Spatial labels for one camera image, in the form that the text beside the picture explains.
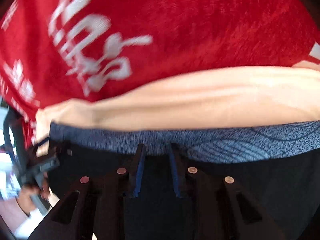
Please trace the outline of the person's left hand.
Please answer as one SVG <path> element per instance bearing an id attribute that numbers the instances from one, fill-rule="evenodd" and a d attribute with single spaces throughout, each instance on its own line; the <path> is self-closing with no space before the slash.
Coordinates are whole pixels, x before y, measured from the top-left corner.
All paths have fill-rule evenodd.
<path id="1" fill-rule="evenodd" d="M 18 197 L 16 198 L 17 204 L 21 210 L 27 215 L 30 216 L 31 211 L 37 209 L 34 202 L 31 199 L 33 195 L 40 195 L 42 199 L 48 200 L 50 196 L 49 185 L 47 182 L 48 174 L 44 172 L 42 186 L 38 185 L 23 185 Z"/>

